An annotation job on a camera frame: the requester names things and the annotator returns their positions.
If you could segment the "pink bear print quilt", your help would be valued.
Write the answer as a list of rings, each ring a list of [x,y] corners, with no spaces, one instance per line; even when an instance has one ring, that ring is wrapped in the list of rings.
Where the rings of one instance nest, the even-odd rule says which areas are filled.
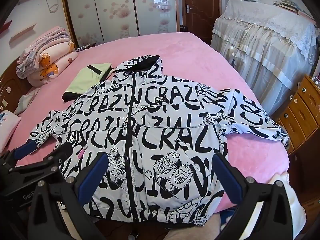
[[[41,87],[58,77],[77,57],[72,41],[55,44],[39,55],[39,69],[27,80],[33,87]]]

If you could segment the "wooden drawer cabinet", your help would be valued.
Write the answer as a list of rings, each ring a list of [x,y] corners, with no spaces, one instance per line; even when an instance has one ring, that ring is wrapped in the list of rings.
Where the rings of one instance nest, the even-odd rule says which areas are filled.
[[[318,80],[315,81],[312,77],[305,75],[288,106],[277,120],[290,137],[288,154],[298,150],[319,130],[318,84]]]

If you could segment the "lilac folded blanket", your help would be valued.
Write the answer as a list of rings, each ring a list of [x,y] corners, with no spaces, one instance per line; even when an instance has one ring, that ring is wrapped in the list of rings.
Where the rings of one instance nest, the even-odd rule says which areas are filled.
[[[17,60],[16,74],[20,79],[25,79],[28,75],[39,69],[37,59],[39,55],[49,47],[63,42],[71,42],[66,29],[55,26],[49,31],[39,36],[22,52]]]

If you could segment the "white black graffiti print jacket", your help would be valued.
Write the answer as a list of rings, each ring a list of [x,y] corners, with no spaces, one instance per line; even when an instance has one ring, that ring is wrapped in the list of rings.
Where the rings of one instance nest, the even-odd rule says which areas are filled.
[[[203,226],[224,193],[213,157],[228,155],[228,134],[289,143],[285,130],[239,90],[216,90],[162,69],[159,56],[125,61],[112,79],[67,109],[50,111],[29,135],[37,146],[49,137],[57,146],[71,143],[73,153],[60,166],[65,177],[107,155],[109,166],[85,205],[91,216]]]

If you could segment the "floral sliding wardrobe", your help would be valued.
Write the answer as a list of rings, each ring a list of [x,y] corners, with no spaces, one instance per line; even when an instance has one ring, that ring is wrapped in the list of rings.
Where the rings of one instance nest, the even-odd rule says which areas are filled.
[[[79,47],[178,31],[176,0],[63,0],[63,6]]]

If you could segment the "white pink pillow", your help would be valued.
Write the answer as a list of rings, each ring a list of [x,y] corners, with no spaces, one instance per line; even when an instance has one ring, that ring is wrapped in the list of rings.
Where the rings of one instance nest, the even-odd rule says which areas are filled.
[[[21,117],[14,113],[4,110],[1,113],[0,121],[0,150],[1,153],[4,151],[8,141],[13,135],[16,127],[20,123]]]

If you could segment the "lace covered furniture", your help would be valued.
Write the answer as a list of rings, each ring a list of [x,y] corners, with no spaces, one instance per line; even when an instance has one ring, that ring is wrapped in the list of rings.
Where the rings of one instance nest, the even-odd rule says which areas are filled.
[[[269,114],[296,91],[316,62],[314,24],[274,5],[229,0],[212,33],[212,48],[240,74]]]

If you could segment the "wooden headboard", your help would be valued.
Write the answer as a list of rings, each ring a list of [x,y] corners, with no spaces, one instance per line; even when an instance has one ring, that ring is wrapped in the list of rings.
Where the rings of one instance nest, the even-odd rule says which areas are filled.
[[[27,79],[20,79],[16,74],[18,66],[16,58],[1,75],[1,112],[8,110],[14,112],[21,96],[27,94],[32,85]]]

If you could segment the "brown wooden door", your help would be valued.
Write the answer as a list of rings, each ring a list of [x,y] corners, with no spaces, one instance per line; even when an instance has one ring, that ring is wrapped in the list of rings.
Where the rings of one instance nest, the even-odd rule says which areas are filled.
[[[210,45],[221,0],[182,0],[183,29]]]

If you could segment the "green black folded garment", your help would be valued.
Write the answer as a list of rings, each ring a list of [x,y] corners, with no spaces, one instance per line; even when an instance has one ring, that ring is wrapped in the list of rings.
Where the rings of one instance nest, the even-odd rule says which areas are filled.
[[[82,68],[62,95],[64,102],[80,97],[92,86],[104,81],[112,73],[112,63],[90,64]]]

